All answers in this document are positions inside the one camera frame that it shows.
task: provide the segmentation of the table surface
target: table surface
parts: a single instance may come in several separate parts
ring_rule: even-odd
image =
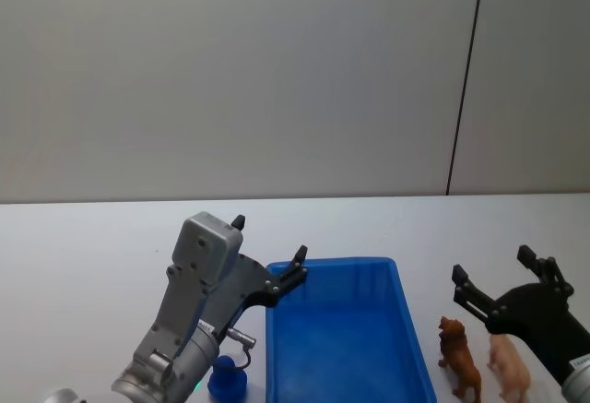
[[[520,244],[556,256],[576,289],[572,313],[590,327],[590,195],[6,205],[0,401],[34,403],[66,386],[81,396],[108,390],[155,318],[183,221],[201,210],[226,221],[246,215],[242,251],[263,265],[291,258],[300,244],[309,246],[310,258],[393,258],[439,402],[456,402],[452,378],[437,366],[443,314],[466,326],[483,401],[500,401],[486,368],[486,330],[453,303],[455,263],[496,297],[535,280],[516,261]],[[264,402],[264,309],[248,310],[236,327],[258,339],[248,401]],[[537,358],[515,343],[533,378],[529,401],[563,401]],[[240,347],[227,340],[221,351],[238,355]],[[207,390],[189,401],[208,401]]]

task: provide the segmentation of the white wall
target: white wall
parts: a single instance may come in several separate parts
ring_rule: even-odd
[[[442,194],[475,0],[0,0],[0,201]]]
[[[590,0],[481,0],[452,194],[590,190]]]

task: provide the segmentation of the toy pig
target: toy pig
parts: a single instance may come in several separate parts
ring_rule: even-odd
[[[442,329],[439,334],[442,353],[439,366],[444,368],[448,364],[459,379],[458,387],[453,390],[453,395],[463,398],[466,390],[473,387],[476,394],[475,403],[481,403],[481,375],[467,347],[465,327],[458,320],[443,317],[439,329]]]
[[[525,402],[525,394],[531,386],[531,375],[518,355],[512,341],[506,336],[490,336],[490,362],[488,367],[498,371],[501,382],[500,397],[504,400],[517,390],[518,403]]]

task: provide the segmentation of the blue plastic tray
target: blue plastic tray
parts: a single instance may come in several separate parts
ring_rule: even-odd
[[[305,265],[305,284],[266,310],[266,403],[435,402],[395,263]]]

